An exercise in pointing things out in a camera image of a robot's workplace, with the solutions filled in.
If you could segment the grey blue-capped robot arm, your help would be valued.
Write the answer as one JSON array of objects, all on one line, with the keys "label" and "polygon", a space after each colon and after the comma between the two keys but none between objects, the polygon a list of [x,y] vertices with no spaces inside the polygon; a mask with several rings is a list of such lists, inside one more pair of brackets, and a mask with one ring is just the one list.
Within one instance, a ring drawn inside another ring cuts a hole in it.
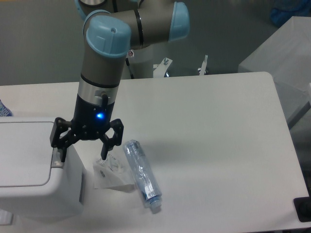
[{"label": "grey blue-capped robot arm", "polygon": [[101,140],[101,157],[121,145],[124,126],[112,112],[126,56],[160,42],[183,39],[190,32],[185,3],[174,0],[140,0],[134,9],[109,12],[107,2],[76,2],[84,16],[84,58],[73,118],[56,118],[50,135],[61,162],[77,141]]}]

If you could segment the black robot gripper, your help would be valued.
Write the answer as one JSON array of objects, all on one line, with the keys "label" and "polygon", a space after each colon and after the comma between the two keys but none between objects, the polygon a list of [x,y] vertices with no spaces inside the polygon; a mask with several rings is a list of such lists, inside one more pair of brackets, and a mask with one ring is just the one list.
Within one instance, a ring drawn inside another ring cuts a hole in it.
[{"label": "black robot gripper", "polygon": [[[108,103],[107,94],[100,94],[99,105],[77,96],[73,119],[66,121],[57,117],[54,120],[50,143],[53,148],[60,151],[61,162],[66,160],[67,148],[78,140],[100,139],[103,143],[101,150],[103,160],[106,160],[108,152],[114,146],[121,145],[124,125],[119,118],[110,122],[113,107],[113,103]],[[110,129],[114,132],[111,138],[106,135]]]}]

